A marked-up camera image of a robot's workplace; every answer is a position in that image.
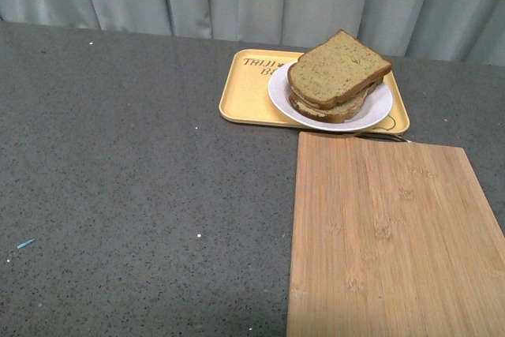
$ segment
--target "gray countertop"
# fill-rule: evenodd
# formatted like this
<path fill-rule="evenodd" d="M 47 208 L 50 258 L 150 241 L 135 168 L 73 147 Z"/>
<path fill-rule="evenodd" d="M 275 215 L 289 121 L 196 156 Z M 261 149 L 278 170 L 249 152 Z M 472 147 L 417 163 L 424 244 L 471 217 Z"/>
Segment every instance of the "gray countertop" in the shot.
<path fill-rule="evenodd" d="M 0 335 L 285 335 L 299 130 L 221 117 L 247 48 L 296 50 L 0 23 Z M 505 67 L 391 60 L 504 230 Z"/>

